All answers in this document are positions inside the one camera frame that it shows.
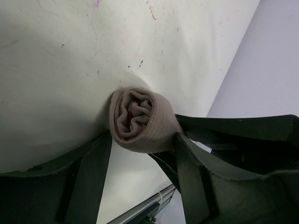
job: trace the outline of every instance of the brown cloth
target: brown cloth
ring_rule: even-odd
[[[174,150],[174,134],[182,132],[170,102],[144,88],[117,90],[110,105],[114,140],[139,153]]]

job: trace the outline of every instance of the gray wall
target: gray wall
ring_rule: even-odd
[[[299,116],[299,1],[261,0],[208,117]]]

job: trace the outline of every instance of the rolled cloth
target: rolled cloth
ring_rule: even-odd
[[[109,116],[114,140],[134,152],[172,151],[175,132],[182,132],[170,102],[143,88],[117,90]]]

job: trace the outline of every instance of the white table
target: white table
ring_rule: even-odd
[[[109,96],[143,86],[206,116],[259,0],[0,0],[0,172],[64,154],[107,128]],[[105,224],[169,184],[113,145]]]

